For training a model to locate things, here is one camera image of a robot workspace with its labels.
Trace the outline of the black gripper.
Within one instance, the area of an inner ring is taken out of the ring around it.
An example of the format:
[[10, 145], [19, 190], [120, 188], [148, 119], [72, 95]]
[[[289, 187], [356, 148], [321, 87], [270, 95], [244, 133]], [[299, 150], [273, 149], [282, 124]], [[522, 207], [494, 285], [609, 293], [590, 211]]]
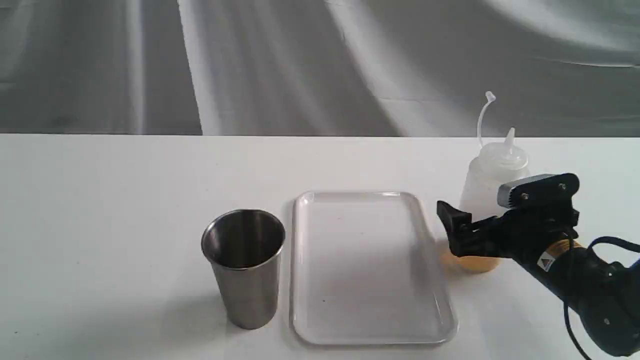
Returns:
[[505, 258], [534, 265], [558, 242], [566, 242], [566, 249], [581, 247], [575, 230], [579, 212], [570, 199], [507, 210], [499, 217], [478, 221], [473, 221], [471, 213], [439, 200], [436, 214], [445, 228], [450, 252], [459, 258]]

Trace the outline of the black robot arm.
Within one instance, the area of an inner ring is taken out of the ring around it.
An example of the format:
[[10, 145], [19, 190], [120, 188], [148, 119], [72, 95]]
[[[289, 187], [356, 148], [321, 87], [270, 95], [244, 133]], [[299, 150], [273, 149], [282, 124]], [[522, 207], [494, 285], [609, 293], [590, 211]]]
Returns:
[[499, 217], [473, 221], [470, 213], [438, 201], [436, 213], [454, 256], [514, 260], [573, 310], [605, 353], [639, 351], [639, 267], [606, 262], [577, 242], [579, 212], [570, 199], [513, 207]]

